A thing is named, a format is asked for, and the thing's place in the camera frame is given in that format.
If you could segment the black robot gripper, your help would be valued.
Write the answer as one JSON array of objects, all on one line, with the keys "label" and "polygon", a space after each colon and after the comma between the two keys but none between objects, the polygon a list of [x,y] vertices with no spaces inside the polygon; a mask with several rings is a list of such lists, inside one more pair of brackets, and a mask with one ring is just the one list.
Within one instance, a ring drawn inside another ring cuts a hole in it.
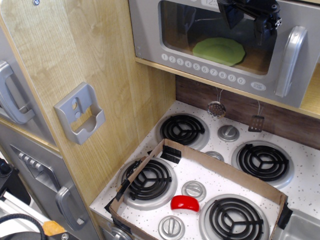
[{"label": "black robot gripper", "polygon": [[276,0],[218,0],[217,4],[230,29],[244,18],[244,14],[255,18],[253,29],[258,46],[275,34],[282,24],[280,5]]}]

